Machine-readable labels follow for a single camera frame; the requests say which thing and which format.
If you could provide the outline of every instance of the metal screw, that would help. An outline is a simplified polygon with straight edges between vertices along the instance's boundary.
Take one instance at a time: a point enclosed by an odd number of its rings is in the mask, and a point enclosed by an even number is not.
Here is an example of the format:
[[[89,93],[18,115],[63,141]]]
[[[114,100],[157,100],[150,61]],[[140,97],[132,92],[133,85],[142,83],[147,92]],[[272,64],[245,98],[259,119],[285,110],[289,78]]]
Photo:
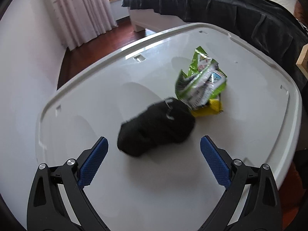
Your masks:
[[[42,163],[38,166],[39,169],[44,169],[46,167],[46,164],[45,163]]]
[[[75,164],[75,160],[74,159],[70,159],[67,161],[67,165],[71,166]]]
[[[263,164],[263,168],[264,168],[265,170],[269,170],[269,169],[270,169],[270,166],[267,165],[267,164]]]
[[[239,159],[235,159],[234,160],[234,164],[237,165],[237,166],[241,166],[242,165],[242,161],[239,160]]]

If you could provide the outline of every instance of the snack bag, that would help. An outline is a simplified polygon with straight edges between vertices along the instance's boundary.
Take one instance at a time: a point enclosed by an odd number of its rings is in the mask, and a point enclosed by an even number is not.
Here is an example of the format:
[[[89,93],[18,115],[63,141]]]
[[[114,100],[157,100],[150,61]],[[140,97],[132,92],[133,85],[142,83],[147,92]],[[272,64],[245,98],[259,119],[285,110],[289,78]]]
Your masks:
[[[186,75],[181,70],[175,94],[194,116],[218,114],[222,111],[220,93],[226,87],[227,76],[219,69],[218,62],[202,47],[195,49]]]

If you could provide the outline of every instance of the white plastic container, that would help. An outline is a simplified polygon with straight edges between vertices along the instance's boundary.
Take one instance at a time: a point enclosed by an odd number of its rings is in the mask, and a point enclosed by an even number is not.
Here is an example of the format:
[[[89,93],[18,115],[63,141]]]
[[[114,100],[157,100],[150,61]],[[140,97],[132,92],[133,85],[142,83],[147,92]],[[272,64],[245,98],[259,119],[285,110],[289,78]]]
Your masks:
[[[178,74],[187,71],[198,46],[228,77],[224,112],[198,118],[183,144],[141,158],[120,152],[121,123],[152,103],[175,97]],[[300,119],[298,88],[277,63],[226,30],[195,23],[123,47],[65,84],[39,115],[36,152],[39,163],[62,165],[106,137],[108,154],[84,191],[111,231],[193,231],[224,192],[200,152],[201,137],[209,135],[246,165],[268,163],[280,187],[295,152]],[[247,190],[233,221],[246,196]]]

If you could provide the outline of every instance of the rectangular slot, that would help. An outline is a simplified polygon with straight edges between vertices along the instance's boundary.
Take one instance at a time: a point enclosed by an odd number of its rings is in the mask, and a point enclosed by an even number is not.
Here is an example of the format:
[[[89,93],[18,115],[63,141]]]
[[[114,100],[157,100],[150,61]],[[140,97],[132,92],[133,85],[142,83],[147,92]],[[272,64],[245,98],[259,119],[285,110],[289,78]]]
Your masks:
[[[61,105],[56,107],[56,117],[61,113]]]
[[[206,34],[206,35],[208,34],[207,32],[205,32],[205,31],[203,31],[203,30],[200,30],[199,33],[204,33],[204,34]]]
[[[145,58],[142,55],[137,55],[134,57],[134,59],[139,63],[145,60]]]
[[[284,86],[280,86],[280,89],[284,90],[286,93],[288,93],[288,90]]]

